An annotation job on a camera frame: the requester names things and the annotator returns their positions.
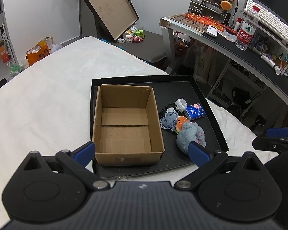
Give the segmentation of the grey plush mouse toy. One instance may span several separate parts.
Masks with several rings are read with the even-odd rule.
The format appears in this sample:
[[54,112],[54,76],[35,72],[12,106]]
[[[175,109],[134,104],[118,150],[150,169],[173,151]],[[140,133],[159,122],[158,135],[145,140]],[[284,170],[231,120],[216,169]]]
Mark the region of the grey plush mouse toy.
[[202,147],[206,147],[204,130],[196,122],[184,122],[176,139],[178,148],[188,154],[188,146],[191,142],[197,142]]

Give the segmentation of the orange burger plush toy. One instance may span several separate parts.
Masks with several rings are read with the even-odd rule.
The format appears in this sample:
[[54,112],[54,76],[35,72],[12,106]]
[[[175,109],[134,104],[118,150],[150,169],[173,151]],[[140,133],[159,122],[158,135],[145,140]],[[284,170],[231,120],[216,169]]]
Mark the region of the orange burger plush toy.
[[187,121],[188,119],[185,116],[179,116],[175,125],[175,132],[179,133],[183,127],[183,124]]

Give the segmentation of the blue tissue pack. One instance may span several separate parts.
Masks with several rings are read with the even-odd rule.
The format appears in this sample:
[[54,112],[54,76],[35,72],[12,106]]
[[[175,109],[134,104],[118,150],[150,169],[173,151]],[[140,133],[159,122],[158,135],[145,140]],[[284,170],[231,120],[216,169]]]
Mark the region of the blue tissue pack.
[[185,115],[186,118],[189,121],[194,121],[196,119],[199,119],[201,117],[204,117],[206,115],[203,107],[201,106],[200,103],[188,105],[186,110],[185,110]]

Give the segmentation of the grey knitted fabric piece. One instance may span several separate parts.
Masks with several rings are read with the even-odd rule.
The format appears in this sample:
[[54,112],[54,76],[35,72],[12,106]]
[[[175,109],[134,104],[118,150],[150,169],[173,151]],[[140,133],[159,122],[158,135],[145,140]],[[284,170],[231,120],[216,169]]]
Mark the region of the grey knitted fabric piece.
[[164,116],[160,119],[162,129],[175,131],[178,121],[178,113],[174,108],[168,108]]

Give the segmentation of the brown cardboard box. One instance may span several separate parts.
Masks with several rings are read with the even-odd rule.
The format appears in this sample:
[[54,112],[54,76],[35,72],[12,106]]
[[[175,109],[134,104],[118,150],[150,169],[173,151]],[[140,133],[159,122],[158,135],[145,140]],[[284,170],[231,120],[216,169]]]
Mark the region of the brown cardboard box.
[[153,88],[99,86],[92,141],[101,166],[158,163],[165,147]]

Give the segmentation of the white plastic bag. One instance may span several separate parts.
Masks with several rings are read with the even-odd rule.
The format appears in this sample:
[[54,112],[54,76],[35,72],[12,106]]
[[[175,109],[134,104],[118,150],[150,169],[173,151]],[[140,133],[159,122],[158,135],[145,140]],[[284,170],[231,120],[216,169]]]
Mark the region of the white plastic bag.
[[176,111],[183,113],[187,109],[187,102],[183,99],[177,99],[174,104],[176,105]]

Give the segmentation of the white pill bottle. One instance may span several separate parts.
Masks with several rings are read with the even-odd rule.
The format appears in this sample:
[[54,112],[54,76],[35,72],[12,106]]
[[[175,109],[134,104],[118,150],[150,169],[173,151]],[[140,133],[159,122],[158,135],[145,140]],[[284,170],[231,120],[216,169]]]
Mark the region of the white pill bottle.
[[275,65],[275,66],[274,66],[274,70],[275,70],[275,73],[276,73],[277,75],[280,75],[280,74],[281,74],[281,69],[280,69],[280,67],[279,67],[278,65]]

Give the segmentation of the black shallow tray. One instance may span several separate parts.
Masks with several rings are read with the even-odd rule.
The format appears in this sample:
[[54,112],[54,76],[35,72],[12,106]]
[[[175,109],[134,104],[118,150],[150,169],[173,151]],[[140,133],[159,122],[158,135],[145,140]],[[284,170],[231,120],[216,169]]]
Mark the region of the black shallow tray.
[[213,112],[188,76],[102,78],[91,85],[91,138],[96,146],[93,170],[102,178],[135,177],[191,164],[176,144],[177,135],[160,124],[160,111],[183,98],[199,103],[197,120],[209,151],[228,151]]

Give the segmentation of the black curved desk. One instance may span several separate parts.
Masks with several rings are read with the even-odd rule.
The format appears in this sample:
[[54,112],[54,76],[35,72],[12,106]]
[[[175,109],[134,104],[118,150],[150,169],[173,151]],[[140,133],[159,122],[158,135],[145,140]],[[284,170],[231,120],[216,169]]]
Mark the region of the black curved desk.
[[172,74],[176,68],[173,35],[174,31],[178,31],[212,47],[237,62],[237,64],[259,78],[288,105],[288,79],[283,75],[276,75],[275,71],[254,51],[250,49],[242,51],[237,48],[234,43],[226,40],[220,35],[213,38],[206,33],[199,33],[191,27],[168,19],[167,17],[160,19],[159,26],[162,31],[165,53],[168,59],[166,73]]

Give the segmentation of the white tote bag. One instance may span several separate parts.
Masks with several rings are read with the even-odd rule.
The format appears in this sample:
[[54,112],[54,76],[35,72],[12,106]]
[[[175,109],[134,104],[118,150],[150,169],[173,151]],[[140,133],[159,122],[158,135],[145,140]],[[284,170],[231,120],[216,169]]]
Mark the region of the white tote bag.
[[196,42],[194,47],[194,79],[206,84],[209,79],[211,64],[215,61],[215,49]]

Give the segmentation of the white keyboard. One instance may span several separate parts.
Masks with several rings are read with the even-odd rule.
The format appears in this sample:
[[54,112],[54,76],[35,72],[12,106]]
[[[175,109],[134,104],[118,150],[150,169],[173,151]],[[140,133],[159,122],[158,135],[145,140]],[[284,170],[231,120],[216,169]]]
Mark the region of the white keyboard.
[[261,6],[253,0],[246,0],[244,12],[246,14],[250,14],[254,6],[260,9],[258,12],[259,22],[276,33],[276,35],[284,40],[288,45],[288,25],[282,22],[281,19],[279,19],[276,15],[269,12],[265,7]]

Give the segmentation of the clear water bottle red label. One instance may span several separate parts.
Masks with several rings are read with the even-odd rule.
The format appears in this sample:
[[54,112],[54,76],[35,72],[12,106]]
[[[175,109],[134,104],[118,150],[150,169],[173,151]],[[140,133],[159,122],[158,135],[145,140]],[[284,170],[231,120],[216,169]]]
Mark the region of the clear water bottle red label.
[[253,38],[257,24],[259,22],[259,7],[253,5],[252,10],[243,20],[240,30],[235,40],[235,46],[245,51]]

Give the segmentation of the orange paper bag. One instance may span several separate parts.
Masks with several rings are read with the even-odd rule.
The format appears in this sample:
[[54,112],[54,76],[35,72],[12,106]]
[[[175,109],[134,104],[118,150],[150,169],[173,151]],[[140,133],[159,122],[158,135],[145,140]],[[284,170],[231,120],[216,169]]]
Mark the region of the orange paper bag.
[[26,52],[26,58],[28,60],[29,66],[50,55],[50,51],[53,45],[53,37],[49,36],[45,37],[44,39],[39,41],[36,46],[29,49]]

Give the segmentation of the grey bench seat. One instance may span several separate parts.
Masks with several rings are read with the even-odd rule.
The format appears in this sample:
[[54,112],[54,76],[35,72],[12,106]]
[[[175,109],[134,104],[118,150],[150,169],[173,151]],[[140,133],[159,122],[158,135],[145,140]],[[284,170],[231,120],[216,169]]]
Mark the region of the grey bench seat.
[[162,35],[144,31],[145,39],[140,43],[112,43],[137,58],[150,64],[165,60],[165,48]]

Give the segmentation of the white charger block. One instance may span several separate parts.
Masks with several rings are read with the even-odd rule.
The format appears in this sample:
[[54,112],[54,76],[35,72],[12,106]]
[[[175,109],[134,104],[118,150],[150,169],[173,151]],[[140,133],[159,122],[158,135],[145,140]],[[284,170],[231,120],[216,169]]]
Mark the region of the white charger block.
[[125,39],[119,38],[119,39],[117,39],[117,42],[120,44],[123,44],[123,43],[125,43]]

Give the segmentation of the red doll toy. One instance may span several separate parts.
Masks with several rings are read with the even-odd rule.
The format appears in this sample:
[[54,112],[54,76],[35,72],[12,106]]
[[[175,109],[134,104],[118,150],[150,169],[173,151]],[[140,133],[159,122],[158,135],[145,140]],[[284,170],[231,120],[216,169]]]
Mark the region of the red doll toy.
[[141,43],[143,41],[144,41],[144,39],[142,37],[139,37],[139,36],[134,36],[133,37],[133,42]]

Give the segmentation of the white food canister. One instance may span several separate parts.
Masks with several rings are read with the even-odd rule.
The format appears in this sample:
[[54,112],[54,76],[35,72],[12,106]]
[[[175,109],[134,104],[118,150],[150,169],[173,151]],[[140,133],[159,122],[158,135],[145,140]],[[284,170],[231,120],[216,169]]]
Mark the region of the white food canister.
[[136,32],[140,30],[140,27],[136,24],[132,25],[126,32],[123,33],[123,39],[127,39],[127,36],[134,36]]

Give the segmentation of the green toy box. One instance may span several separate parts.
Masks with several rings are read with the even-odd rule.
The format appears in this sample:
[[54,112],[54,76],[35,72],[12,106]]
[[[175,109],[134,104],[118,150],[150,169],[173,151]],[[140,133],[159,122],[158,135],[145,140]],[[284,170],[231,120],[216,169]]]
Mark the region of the green toy box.
[[137,30],[136,36],[144,39],[145,38],[144,31],[143,30]]

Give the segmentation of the red long banner box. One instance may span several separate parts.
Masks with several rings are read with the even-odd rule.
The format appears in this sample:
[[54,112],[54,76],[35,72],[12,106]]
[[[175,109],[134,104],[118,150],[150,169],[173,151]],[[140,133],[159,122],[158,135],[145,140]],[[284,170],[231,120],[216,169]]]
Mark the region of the red long banner box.
[[209,17],[201,17],[199,15],[196,15],[194,13],[186,13],[185,14],[186,18],[190,19],[190,20],[193,20],[193,21],[196,21],[198,23],[201,23],[201,24],[205,24],[205,25],[211,25],[215,28],[217,28],[217,30],[219,31],[222,31],[222,32],[228,32],[228,33],[231,33],[233,35],[237,35],[237,31],[231,29],[230,27],[228,26],[225,26]]

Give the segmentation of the orange plush on organizer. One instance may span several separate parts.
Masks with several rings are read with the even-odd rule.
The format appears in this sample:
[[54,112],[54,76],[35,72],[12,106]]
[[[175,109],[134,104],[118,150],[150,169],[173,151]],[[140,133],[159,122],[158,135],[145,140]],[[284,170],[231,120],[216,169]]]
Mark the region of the orange plush on organizer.
[[221,8],[223,9],[223,10],[231,10],[232,9],[232,4],[231,4],[231,2],[228,2],[228,1],[221,1],[221,3],[220,3],[220,5],[221,5]]

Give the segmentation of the wooden drawer organizer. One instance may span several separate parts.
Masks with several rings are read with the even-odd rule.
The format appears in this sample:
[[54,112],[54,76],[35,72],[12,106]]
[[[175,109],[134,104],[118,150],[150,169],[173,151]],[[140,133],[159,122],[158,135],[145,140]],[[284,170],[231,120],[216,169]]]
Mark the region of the wooden drawer organizer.
[[230,13],[221,8],[221,0],[191,0],[188,13],[208,17],[222,24],[230,19]]

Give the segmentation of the large leaning box lid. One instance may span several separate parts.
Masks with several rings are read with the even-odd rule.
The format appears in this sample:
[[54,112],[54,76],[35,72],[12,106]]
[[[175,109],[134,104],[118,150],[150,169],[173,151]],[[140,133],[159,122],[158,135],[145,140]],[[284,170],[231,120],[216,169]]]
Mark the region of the large leaning box lid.
[[114,42],[139,20],[131,0],[79,0],[80,36]]

